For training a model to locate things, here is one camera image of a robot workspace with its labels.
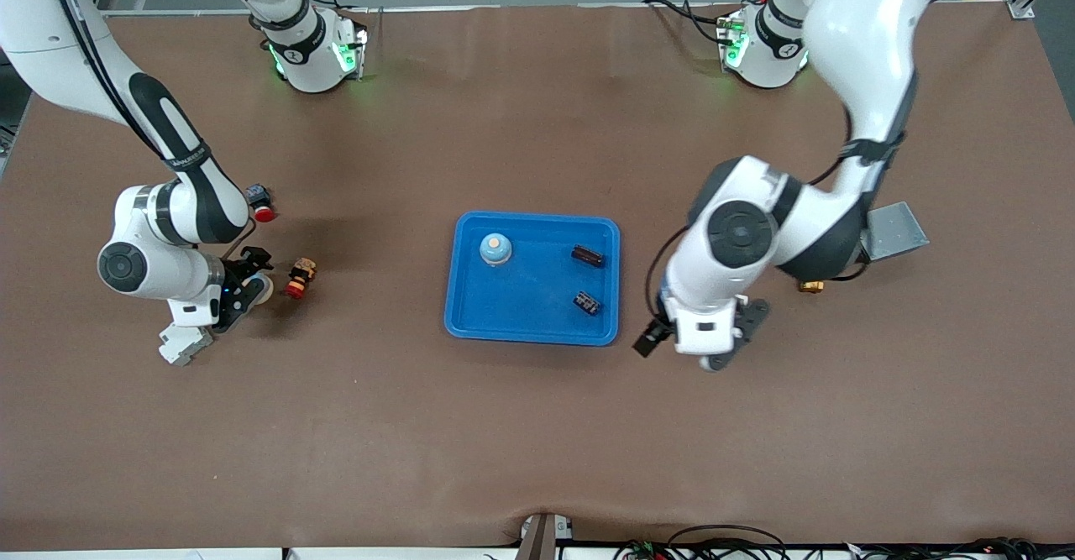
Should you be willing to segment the blue plastic tray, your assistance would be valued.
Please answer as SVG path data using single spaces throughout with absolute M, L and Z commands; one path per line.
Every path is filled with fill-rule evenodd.
M 504 265 L 481 261 L 481 239 L 502 233 L 514 245 Z M 604 254 L 591 268 L 575 245 Z M 573 303 L 594 296 L 596 316 Z M 621 229 L 608 218 L 557 213 L 471 211 L 454 227 L 443 326 L 453 338 L 604 347 L 619 333 Z

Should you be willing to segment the red emergency stop button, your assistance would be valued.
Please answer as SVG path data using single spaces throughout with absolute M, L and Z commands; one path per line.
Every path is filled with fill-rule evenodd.
M 274 207 L 272 193 L 266 189 L 264 185 L 253 184 L 252 186 L 247 186 L 244 195 L 255 221 L 270 222 L 276 219 L 277 211 Z

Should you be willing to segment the white circuit breaker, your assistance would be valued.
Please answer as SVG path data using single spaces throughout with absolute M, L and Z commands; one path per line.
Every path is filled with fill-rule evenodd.
M 158 353 L 166 362 L 175 367 L 191 363 L 197 353 L 207 348 L 212 334 L 205 327 L 180 327 L 170 324 L 159 333 Z

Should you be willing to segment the silver metal module box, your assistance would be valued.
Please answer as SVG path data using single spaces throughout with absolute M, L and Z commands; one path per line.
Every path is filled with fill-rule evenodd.
M 929 245 L 924 228 L 906 201 L 868 212 L 861 245 L 869 263 L 899 257 Z

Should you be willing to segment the brown table cover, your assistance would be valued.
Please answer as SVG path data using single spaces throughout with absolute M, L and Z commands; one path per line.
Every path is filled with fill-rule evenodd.
M 115 18 L 239 185 L 276 296 L 188 367 L 164 303 L 97 277 L 116 196 L 162 166 L 126 128 L 34 98 L 0 181 L 0 549 L 486 546 L 527 515 L 580 539 L 700 523 L 790 543 L 1075 542 L 1075 124 L 1036 26 L 938 3 L 880 204 L 930 243 L 802 295 L 721 372 L 637 357 L 642 281 L 722 160 L 809 180 L 843 144 L 812 70 L 725 76 L 649 8 L 370 18 L 366 78 L 304 96 L 243 17 Z M 604 348 L 443 326 L 469 211 L 590 213 L 622 235 Z

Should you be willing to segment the red yellow push button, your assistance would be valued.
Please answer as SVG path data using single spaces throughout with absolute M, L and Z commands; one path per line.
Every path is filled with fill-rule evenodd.
M 302 300 L 317 275 L 317 264 L 309 258 L 299 258 L 289 270 L 288 281 L 281 293 L 292 300 Z

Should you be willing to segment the grey metal bracket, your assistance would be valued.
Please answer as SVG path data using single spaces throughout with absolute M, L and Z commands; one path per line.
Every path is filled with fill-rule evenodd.
M 567 560 L 564 544 L 574 541 L 573 521 L 564 515 L 533 514 L 524 521 L 521 534 L 514 560 Z

